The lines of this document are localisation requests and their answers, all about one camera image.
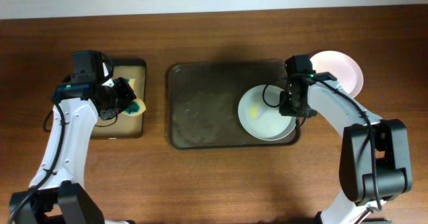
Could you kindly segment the white plate top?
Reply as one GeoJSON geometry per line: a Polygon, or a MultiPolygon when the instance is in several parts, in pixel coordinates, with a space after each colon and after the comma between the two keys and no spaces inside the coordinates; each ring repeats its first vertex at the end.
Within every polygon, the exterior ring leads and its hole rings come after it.
{"type": "Polygon", "coordinates": [[[360,66],[348,55],[339,51],[321,51],[310,58],[317,73],[330,72],[342,88],[355,98],[362,90],[364,76],[360,66]]]}

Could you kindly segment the pale blue plate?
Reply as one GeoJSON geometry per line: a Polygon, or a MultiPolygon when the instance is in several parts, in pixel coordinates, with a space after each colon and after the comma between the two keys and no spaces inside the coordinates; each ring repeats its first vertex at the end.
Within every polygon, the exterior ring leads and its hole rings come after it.
{"type": "Polygon", "coordinates": [[[268,86],[265,94],[265,85],[258,85],[249,89],[239,101],[237,114],[243,128],[253,137],[275,141],[289,136],[296,127],[296,118],[282,116],[279,108],[269,107],[265,100],[271,105],[280,102],[281,88],[268,86]]]}

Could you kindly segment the green and yellow sponge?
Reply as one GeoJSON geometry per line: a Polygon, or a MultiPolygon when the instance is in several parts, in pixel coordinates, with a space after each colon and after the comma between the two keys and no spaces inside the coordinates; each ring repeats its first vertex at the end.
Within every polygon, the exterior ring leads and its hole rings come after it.
{"type": "MultiPolygon", "coordinates": [[[[128,83],[128,85],[132,88],[132,90],[134,90],[134,85],[136,80],[129,79],[129,78],[125,78],[125,80],[128,83]]],[[[141,100],[140,98],[136,98],[132,101],[129,107],[127,107],[122,111],[122,113],[127,116],[135,117],[135,116],[142,115],[145,112],[145,110],[146,110],[146,105],[143,102],[143,100],[141,100]]]]}

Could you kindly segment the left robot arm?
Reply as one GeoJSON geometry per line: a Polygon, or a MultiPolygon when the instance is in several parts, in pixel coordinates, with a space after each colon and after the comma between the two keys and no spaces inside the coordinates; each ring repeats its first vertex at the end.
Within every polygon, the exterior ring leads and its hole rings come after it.
{"type": "Polygon", "coordinates": [[[98,120],[117,122],[136,99],[114,63],[95,50],[72,54],[74,71],[51,96],[52,120],[43,160],[27,191],[13,193],[9,223],[107,223],[84,188],[84,169],[98,120]]]}

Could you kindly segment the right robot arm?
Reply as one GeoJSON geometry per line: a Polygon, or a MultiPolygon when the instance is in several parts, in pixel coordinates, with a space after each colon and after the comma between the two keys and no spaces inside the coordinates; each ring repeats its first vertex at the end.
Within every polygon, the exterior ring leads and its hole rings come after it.
{"type": "Polygon", "coordinates": [[[383,205],[413,186],[407,127],[398,119],[373,114],[329,72],[316,72],[308,55],[285,61],[286,89],[280,114],[323,116],[342,138],[339,164],[341,190],[320,211],[315,223],[363,223],[383,205]]]}

